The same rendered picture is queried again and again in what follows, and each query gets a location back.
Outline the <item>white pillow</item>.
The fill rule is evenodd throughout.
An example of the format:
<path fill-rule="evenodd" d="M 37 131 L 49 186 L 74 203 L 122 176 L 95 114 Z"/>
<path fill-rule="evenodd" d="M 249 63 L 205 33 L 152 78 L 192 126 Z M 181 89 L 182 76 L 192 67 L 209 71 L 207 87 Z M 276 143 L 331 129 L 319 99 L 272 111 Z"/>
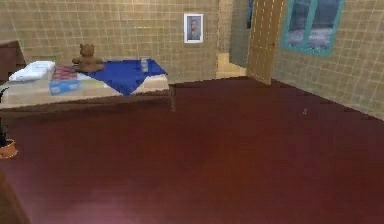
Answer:
<path fill-rule="evenodd" d="M 10 77 L 10 81 L 34 81 L 47 77 L 55 69 L 53 61 L 34 61 L 25 68 L 14 72 Z"/>

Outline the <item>white framed portrait picture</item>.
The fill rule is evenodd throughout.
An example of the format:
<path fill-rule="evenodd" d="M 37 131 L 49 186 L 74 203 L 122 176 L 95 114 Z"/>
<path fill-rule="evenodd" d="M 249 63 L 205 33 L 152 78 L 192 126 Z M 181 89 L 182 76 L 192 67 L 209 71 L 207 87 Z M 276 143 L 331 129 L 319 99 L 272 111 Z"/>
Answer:
<path fill-rule="evenodd" d="M 184 14 L 184 42 L 186 44 L 202 43 L 204 40 L 204 15 L 199 13 Z"/>

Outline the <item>dark framed wall picture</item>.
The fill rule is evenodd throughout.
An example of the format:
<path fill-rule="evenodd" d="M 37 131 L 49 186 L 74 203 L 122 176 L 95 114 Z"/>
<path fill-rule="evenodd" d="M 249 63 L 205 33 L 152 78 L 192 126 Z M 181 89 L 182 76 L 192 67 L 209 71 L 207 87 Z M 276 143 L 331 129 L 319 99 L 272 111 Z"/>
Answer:
<path fill-rule="evenodd" d="M 248 0 L 247 11 L 246 11 L 246 29 L 250 29 L 252 26 L 253 8 L 254 8 L 254 0 Z"/>

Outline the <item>blue blanket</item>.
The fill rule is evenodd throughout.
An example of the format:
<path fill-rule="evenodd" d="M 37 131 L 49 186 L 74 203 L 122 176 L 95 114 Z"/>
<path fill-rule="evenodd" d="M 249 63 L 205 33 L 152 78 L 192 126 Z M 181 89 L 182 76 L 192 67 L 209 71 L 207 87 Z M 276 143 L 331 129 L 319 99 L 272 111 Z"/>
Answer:
<path fill-rule="evenodd" d="M 146 78 L 168 73 L 153 59 L 148 60 L 148 71 L 141 70 L 141 61 L 122 60 L 106 61 L 104 69 L 87 73 L 88 77 L 102 81 L 118 93 L 128 96 L 132 94 Z"/>

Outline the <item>tan wooden room door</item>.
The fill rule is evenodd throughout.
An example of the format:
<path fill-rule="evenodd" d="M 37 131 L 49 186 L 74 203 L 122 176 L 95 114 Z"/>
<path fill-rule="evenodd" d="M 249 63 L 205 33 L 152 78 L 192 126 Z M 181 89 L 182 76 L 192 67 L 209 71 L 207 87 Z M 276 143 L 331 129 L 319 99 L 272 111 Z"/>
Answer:
<path fill-rule="evenodd" d="M 247 75 L 271 84 L 274 52 L 281 31 L 285 0 L 254 0 L 247 58 Z"/>

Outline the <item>teal framed window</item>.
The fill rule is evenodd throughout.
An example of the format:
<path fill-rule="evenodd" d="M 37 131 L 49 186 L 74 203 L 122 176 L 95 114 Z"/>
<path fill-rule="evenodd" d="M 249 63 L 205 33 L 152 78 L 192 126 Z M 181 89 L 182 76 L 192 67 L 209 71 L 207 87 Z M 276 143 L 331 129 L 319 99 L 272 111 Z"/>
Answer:
<path fill-rule="evenodd" d="M 288 0 L 280 44 L 284 49 L 328 56 L 345 0 Z"/>

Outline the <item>potted house plant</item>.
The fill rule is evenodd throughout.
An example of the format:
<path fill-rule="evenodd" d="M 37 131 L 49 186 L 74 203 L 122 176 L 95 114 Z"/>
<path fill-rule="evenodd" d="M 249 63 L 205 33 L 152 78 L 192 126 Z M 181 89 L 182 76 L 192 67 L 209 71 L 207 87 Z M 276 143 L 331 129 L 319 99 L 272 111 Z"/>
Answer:
<path fill-rule="evenodd" d="M 10 159 L 18 154 L 15 141 L 7 137 L 6 128 L 7 125 L 3 124 L 2 118 L 0 117 L 0 159 Z"/>

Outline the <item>red book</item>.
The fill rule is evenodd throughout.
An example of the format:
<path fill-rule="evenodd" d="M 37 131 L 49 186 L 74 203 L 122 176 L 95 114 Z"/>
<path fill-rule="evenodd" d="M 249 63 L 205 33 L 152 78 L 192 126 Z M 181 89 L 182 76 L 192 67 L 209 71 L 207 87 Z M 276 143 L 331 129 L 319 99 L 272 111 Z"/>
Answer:
<path fill-rule="evenodd" d="M 57 66 L 51 77 L 52 80 L 76 79 L 77 73 L 71 66 Z"/>

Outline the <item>brown wooden bed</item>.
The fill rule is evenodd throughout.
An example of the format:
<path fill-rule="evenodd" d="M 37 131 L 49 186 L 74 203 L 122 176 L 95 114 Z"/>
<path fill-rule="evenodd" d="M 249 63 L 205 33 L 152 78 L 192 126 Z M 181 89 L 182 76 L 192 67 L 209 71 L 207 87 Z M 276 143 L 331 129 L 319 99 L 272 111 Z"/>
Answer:
<path fill-rule="evenodd" d="M 69 80 L 80 82 L 77 91 L 52 95 L 49 83 L 54 81 L 51 79 L 54 71 L 39 80 L 16 82 L 8 78 L 1 83 L 0 116 L 21 117 L 140 100 L 172 99 L 174 94 L 168 75 L 146 78 L 132 94 L 124 96 L 104 82 L 76 72 L 77 78 Z"/>

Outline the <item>brown teddy bear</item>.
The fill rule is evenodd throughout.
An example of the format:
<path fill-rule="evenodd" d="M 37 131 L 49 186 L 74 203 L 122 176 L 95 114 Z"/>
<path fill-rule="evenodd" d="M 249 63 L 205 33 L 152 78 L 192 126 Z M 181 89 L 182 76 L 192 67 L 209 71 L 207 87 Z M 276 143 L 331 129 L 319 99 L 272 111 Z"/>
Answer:
<path fill-rule="evenodd" d="M 93 44 L 81 44 L 80 56 L 73 58 L 73 69 L 80 73 L 93 73 L 104 69 L 104 62 L 101 58 L 94 56 L 95 47 Z"/>

